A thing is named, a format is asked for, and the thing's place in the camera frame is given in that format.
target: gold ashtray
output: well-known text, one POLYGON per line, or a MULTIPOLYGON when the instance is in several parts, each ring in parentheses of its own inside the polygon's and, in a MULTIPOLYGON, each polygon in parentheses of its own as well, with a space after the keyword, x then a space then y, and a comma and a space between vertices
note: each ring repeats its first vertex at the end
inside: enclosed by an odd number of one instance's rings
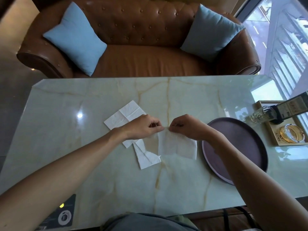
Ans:
POLYGON ((301 143, 305 140, 303 130, 294 124, 286 124, 280 127, 279 134, 287 143, 301 143))

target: sofa cushion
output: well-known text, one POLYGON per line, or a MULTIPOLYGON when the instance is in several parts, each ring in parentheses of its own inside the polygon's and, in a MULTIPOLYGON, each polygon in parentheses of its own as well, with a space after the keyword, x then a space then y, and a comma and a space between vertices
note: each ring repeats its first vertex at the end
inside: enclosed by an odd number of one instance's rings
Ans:
POLYGON ((95 34, 83 11, 72 2, 61 23, 43 36, 91 76, 107 45, 95 34))
MULTIPOLYGON (((211 64, 179 48, 108 45, 92 77, 214 75, 211 64)), ((87 77, 80 70, 74 77, 87 77)))
POLYGON ((181 49, 213 62, 218 53, 241 31, 243 25, 201 5, 181 49))

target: right hand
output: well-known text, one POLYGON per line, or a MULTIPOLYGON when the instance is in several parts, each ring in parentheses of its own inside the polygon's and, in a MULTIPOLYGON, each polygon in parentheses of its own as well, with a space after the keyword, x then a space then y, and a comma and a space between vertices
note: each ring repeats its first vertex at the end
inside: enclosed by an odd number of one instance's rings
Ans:
POLYGON ((188 114, 175 118, 170 124, 169 131, 185 135, 193 140, 207 140, 218 133, 212 127, 188 114))

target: brown leather sofa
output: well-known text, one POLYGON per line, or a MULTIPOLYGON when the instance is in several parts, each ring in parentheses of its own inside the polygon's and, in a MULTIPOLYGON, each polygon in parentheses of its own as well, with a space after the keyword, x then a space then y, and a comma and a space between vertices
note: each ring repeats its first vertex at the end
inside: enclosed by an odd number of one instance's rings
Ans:
MULTIPOLYGON (((41 11, 17 58, 49 78, 88 77, 42 34, 60 23, 74 1, 107 44, 92 77, 157 77, 255 74, 261 69, 247 30, 219 53, 214 63, 180 50, 198 3, 163 0, 63 0, 41 11)), ((232 15, 211 8, 233 22, 232 15)))

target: tufted sofa backrest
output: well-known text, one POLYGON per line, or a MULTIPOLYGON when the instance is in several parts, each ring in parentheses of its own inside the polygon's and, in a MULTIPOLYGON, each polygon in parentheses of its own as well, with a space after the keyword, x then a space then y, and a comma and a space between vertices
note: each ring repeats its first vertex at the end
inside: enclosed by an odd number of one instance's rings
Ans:
MULTIPOLYGON (((199 6, 163 0, 62 0, 36 17, 33 26, 41 26, 36 33, 43 34, 59 24, 72 1, 83 10, 103 42, 162 47, 183 44, 199 6)), ((227 13, 211 9, 236 21, 227 13)))

